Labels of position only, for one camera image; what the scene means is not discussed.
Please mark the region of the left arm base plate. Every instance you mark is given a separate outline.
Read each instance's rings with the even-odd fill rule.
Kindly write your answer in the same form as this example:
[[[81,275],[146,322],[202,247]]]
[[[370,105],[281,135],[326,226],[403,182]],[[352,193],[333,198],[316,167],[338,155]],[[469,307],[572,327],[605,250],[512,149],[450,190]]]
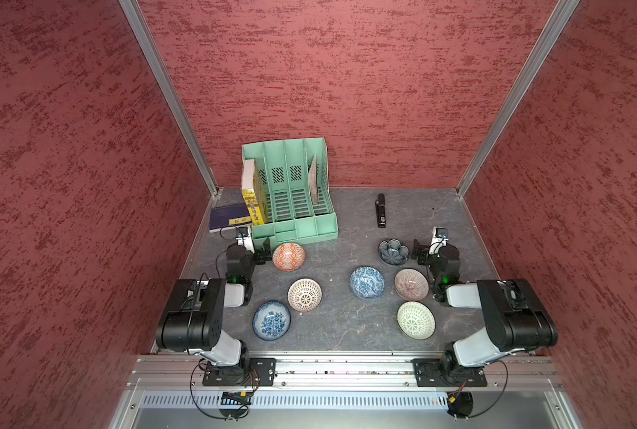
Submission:
[[[264,387],[275,382],[275,359],[255,357],[237,366],[210,366],[204,369],[203,386],[211,387]]]

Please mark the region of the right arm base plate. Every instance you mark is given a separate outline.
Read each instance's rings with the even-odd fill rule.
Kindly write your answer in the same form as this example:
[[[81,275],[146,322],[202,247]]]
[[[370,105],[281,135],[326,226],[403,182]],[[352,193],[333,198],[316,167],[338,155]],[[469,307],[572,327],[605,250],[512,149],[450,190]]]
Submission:
[[[475,388],[486,387],[484,368],[467,368],[444,359],[413,359],[418,387]]]

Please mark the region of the pink brown striped bowl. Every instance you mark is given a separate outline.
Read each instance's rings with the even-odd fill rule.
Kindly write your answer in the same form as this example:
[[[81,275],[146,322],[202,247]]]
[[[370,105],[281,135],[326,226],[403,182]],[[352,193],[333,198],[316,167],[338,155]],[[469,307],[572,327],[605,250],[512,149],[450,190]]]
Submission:
[[[405,300],[423,300],[429,293],[427,277],[415,269],[402,269],[395,275],[395,291]]]

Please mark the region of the white green lattice bowl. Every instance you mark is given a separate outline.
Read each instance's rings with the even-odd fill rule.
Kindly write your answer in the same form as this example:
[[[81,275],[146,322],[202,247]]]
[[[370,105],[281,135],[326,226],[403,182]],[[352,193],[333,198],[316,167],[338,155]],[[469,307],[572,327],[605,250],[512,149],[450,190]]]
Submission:
[[[396,320],[402,332],[413,340],[425,341],[436,330],[436,320],[431,310],[416,301],[400,305]]]

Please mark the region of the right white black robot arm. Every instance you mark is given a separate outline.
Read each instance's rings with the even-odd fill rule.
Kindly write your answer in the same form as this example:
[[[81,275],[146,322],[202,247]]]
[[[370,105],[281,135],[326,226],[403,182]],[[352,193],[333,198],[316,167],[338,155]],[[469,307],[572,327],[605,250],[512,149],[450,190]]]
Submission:
[[[436,301],[454,309],[478,309],[483,316],[483,328],[445,346],[436,368],[444,383],[478,384],[486,365],[558,342],[556,324],[528,281],[459,282],[461,254],[445,239],[427,246],[413,241],[412,256],[432,275],[428,284]]]

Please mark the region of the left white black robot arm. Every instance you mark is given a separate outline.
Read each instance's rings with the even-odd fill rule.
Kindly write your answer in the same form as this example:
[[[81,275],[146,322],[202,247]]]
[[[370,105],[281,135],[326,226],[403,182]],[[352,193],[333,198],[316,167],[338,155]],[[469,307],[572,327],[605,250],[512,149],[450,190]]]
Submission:
[[[254,269],[272,258],[268,241],[255,251],[232,245],[225,255],[225,276],[176,282],[155,334],[157,348],[205,359],[204,382],[208,385],[250,382],[253,371],[248,348],[224,331],[224,310],[250,304]]]

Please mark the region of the dark flower shaped bowl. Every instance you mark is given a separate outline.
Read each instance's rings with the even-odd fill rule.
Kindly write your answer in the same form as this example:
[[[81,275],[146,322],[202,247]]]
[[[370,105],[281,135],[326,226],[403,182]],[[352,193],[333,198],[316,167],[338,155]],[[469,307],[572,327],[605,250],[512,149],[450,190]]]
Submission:
[[[379,243],[377,254],[389,266],[402,266],[409,260],[410,250],[401,241],[391,239]]]

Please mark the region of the orange patterned bowl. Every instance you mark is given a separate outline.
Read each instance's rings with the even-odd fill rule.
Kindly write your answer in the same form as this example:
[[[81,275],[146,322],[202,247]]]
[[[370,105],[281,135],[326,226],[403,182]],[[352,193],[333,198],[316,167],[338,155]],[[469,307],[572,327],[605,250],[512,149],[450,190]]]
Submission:
[[[272,260],[274,266],[281,271],[296,271],[306,261],[306,251],[297,243],[284,243],[275,249]]]

